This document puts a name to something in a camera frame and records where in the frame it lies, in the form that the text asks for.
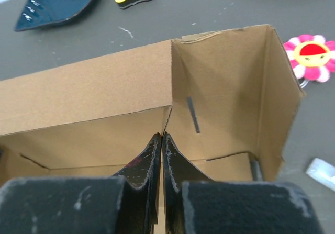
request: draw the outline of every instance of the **dark gray surface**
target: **dark gray surface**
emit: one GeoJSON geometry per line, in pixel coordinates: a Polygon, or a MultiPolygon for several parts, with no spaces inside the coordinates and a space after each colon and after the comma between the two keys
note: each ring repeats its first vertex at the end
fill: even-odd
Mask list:
{"type": "MultiPolygon", "coordinates": [[[[335,40],[335,0],[153,0],[128,10],[120,10],[114,0],[100,0],[75,25],[14,33],[24,2],[0,4],[0,80],[182,35],[264,23],[276,27],[283,41],[305,33],[335,40]]],[[[310,195],[331,234],[335,193],[304,170],[314,157],[335,164],[335,76],[325,84],[309,84],[306,92],[278,179],[295,182],[310,195]]]]}

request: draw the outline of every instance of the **flower petal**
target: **flower petal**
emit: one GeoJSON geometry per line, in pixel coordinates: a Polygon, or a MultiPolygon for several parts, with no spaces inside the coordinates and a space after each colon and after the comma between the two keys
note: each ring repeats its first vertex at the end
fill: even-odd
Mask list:
{"type": "Polygon", "coordinates": [[[288,59],[294,60],[294,51],[286,51],[288,59]]]}
{"type": "Polygon", "coordinates": [[[306,68],[304,78],[309,81],[316,81],[321,76],[320,68],[306,68]]]}
{"type": "Polygon", "coordinates": [[[286,42],[284,43],[285,50],[294,50],[297,47],[296,44],[293,44],[292,42],[286,42]]]}
{"type": "Polygon", "coordinates": [[[288,42],[290,42],[292,44],[295,44],[296,46],[301,44],[301,41],[297,37],[294,37],[294,38],[290,39],[288,42]]]}
{"type": "Polygon", "coordinates": [[[291,62],[291,66],[292,66],[292,68],[295,68],[296,66],[299,65],[299,62],[296,61],[296,60],[291,60],[290,62],[291,62]]]}
{"type": "Polygon", "coordinates": [[[322,35],[315,35],[314,36],[314,41],[318,42],[318,43],[321,43],[321,44],[324,44],[324,43],[326,43],[326,38],[322,35]]]}
{"type": "Polygon", "coordinates": [[[297,65],[293,68],[294,75],[297,79],[301,79],[305,75],[306,68],[303,65],[297,65]]]}
{"type": "Polygon", "coordinates": [[[304,43],[304,42],[307,42],[307,41],[313,41],[314,37],[312,35],[309,35],[309,34],[303,34],[303,35],[299,36],[299,40],[302,43],[304,43]]]}
{"type": "Polygon", "coordinates": [[[335,41],[327,41],[325,45],[329,48],[330,51],[335,50],[335,41]]]}
{"type": "Polygon", "coordinates": [[[330,59],[325,67],[330,71],[330,72],[335,72],[335,59],[330,59]]]}
{"type": "Polygon", "coordinates": [[[319,69],[321,71],[321,74],[320,77],[318,77],[317,81],[323,83],[329,80],[330,72],[328,71],[328,69],[325,68],[324,66],[320,67],[319,69]]]}

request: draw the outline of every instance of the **white plastic object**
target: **white plastic object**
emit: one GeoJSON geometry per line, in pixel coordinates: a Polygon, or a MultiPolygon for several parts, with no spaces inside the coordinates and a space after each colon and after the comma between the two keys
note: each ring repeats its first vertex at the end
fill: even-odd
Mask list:
{"type": "Polygon", "coordinates": [[[335,192],[335,166],[315,158],[306,170],[306,174],[335,192]]]}

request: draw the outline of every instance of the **white petal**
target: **white petal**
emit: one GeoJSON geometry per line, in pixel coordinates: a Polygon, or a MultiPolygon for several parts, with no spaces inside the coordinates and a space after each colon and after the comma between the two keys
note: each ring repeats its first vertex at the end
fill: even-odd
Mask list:
{"type": "Polygon", "coordinates": [[[321,71],[321,74],[320,74],[320,77],[318,77],[317,81],[326,82],[327,80],[329,80],[330,78],[329,70],[325,66],[322,66],[320,67],[320,71],[321,71]]]}
{"type": "Polygon", "coordinates": [[[297,79],[301,79],[305,75],[305,67],[303,65],[297,65],[295,68],[293,68],[294,75],[297,77],[297,79]]]}
{"type": "Polygon", "coordinates": [[[294,51],[286,51],[288,59],[294,60],[294,51]]]}
{"type": "Polygon", "coordinates": [[[314,36],[314,41],[318,42],[318,43],[321,43],[321,44],[324,44],[324,43],[326,43],[326,38],[322,35],[315,35],[314,36]]]}
{"type": "Polygon", "coordinates": [[[297,37],[294,37],[294,38],[290,39],[288,42],[291,42],[291,43],[295,44],[296,46],[301,44],[300,39],[297,38],[297,37]]]}

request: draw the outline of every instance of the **cardboard box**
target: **cardboard box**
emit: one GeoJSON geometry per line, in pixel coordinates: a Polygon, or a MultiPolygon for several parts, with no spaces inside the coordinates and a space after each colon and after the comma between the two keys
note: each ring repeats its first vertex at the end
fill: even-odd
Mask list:
{"type": "Polygon", "coordinates": [[[257,158],[263,177],[274,180],[303,96],[269,25],[186,36],[1,81],[0,183],[112,175],[164,130],[213,179],[251,180],[249,161],[257,158]]]}

